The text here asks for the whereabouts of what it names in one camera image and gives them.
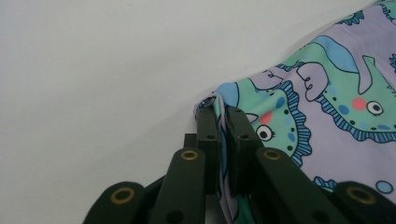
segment white surface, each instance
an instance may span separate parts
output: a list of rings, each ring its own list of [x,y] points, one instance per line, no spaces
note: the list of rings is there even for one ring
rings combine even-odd
[[[202,97],[372,2],[0,1],[0,223],[81,223],[146,186]]]

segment fabric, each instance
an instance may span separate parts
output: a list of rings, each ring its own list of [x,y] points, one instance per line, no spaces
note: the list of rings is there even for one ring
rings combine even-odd
[[[377,1],[284,62],[224,83],[196,105],[247,113],[265,147],[285,151],[319,187],[367,185],[396,203],[396,1]],[[230,195],[223,146],[219,200],[229,223],[254,223],[248,196]]]

